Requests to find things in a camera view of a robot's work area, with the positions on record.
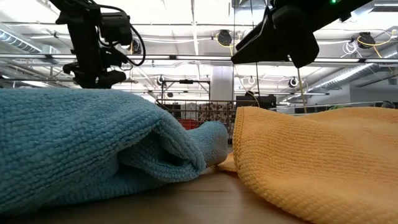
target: ceiling light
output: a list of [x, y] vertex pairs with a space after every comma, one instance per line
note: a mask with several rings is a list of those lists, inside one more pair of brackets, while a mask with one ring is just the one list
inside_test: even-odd
[[250, 76], [250, 79], [249, 79], [249, 84], [250, 85], [253, 85], [253, 84], [255, 84], [255, 80], [253, 79], [253, 76]]
[[316, 58], [315, 62], [359, 62], [358, 58]]
[[[137, 59], [140, 60], [142, 59], [142, 55], [127, 55], [129, 59]], [[151, 59], [151, 60], [169, 60], [170, 56], [169, 55], [147, 55], [146, 59]]]
[[306, 95], [306, 96], [326, 96], [326, 95], [329, 95], [329, 93], [303, 93], [303, 95]]
[[394, 6], [398, 6], [398, 4], [394, 4], [394, 3], [386, 3], [386, 4], [375, 4], [374, 6], [378, 6], [378, 7], [394, 7]]
[[217, 56], [176, 56], [177, 60], [220, 60], [230, 61], [231, 57], [217, 57]]
[[351, 42], [350, 40], [341, 40], [341, 41], [317, 41], [318, 45], [330, 45], [330, 44], [343, 44]]
[[37, 81], [22, 81], [22, 83], [32, 85], [32, 86], [37, 86], [37, 87], [43, 87], [43, 88], [48, 88], [50, 85], [42, 82], [37, 82]]
[[398, 63], [398, 59], [366, 59], [367, 63]]
[[33, 36], [30, 37], [31, 39], [49, 39], [49, 38], [53, 38], [54, 36], [52, 35], [43, 35], [43, 36]]
[[39, 54], [0, 54], [0, 58], [34, 58], [34, 59], [42, 59], [46, 58], [46, 55], [39, 55]]
[[299, 81], [297, 81], [296, 77], [293, 77], [292, 79], [289, 80], [289, 87], [295, 88]]
[[123, 49], [128, 49], [130, 47], [130, 45], [120, 45], [120, 47]]
[[56, 59], [76, 59], [76, 55], [51, 55], [52, 58]]

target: metal rack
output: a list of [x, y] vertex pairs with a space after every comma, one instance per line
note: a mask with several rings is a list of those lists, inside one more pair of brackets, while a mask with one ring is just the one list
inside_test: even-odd
[[254, 100], [157, 100], [156, 104], [167, 110], [181, 125], [187, 129], [198, 128], [206, 121], [218, 121], [226, 126], [228, 143], [232, 144], [233, 129], [236, 117], [236, 105], [252, 103]]

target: black cable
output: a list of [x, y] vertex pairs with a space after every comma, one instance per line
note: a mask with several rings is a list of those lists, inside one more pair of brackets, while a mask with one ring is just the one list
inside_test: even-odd
[[[254, 29], [254, 16], [253, 16], [253, 5], [252, 2], [250, 0], [250, 10], [251, 10], [251, 19], [252, 19], [252, 26]], [[259, 79], [259, 65], [256, 62], [256, 75], [257, 75], [257, 90], [259, 92], [259, 103], [261, 103], [261, 97], [260, 97], [260, 79]]]
[[130, 28], [132, 29], [132, 31], [134, 31], [134, 33], [137, 35], [139, 41], [141, 42], [141, 45], [142, 45], [142, 59], [141, 59], [141, 61], [138, 64], [134, 63], [131, 59], [129, 59], [129, 58], [128, 59], [129, 59], [130, 63], [132, 63], [133, 65], [140, 66], [140, 65], [142, 65], [145, 62], [145, 59], [147, 57], [147, 50], [145, 48], [144, 40], [142, 39], [141, 35], [139, 35], [138, 31], [131, 24], [130, 24]]
[[[101, 4], [98, 4], [98, 6], [99, 6], [99, 7], [102, 7], [102, 8], [105, 8], [105, 9], [114, 9], [114, 10], [117, 10], [117, 11], [119, 11], [119, 12], [124, 12], [123, 9], [120, 9], [120, 8], [114, 7], [114, 6], [105, 6], [105, 5], [101, 5]], [[130, 28], [131, 28], [132, 31], [137, 35], [139, 41], [141, 42], [141, 45], [142, 45], [142, 59], [141, 59], [141, 61], [140, 61], [139, 63], [135, 63], [135, 62], [133, 62], [131, 59], [129, 59], [129, 57], [126, 56], [126, 58], [127, 58], [127, 60], [128, 60], [130, 63], [132, 63], [133, 65], [135, 65], [135, 66], [140, 66], [140, 65], [142, 65], [142, 64], [145, 62], [145, 59], [146, 59], [146, 57], [147, 57], [147, 50], [146, 50], [146, 48], [145, 48], [144, 40], [142, 39], [142, 37], [141, 37], [141, 35], [138, 33], [138, 31], [137, 31], [131, 24], [130, 24]]]

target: blue towel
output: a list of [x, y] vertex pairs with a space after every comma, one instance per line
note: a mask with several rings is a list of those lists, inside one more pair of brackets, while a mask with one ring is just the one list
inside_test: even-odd
[[226, 159], [227, 132], [186, 131], [114, 90], [0, 90], [0, 215], [136, 194]]

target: towel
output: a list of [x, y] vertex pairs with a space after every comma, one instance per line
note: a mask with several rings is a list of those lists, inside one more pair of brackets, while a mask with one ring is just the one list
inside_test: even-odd
[[314, 223], [398, 223], [398, 111], [238, 108], [232, 160], [268, 202]]
[[227, 132], [186, 131], [114, 90], [0, 90], [0, 214], [135, 194], [192, 180], [226, 158]]

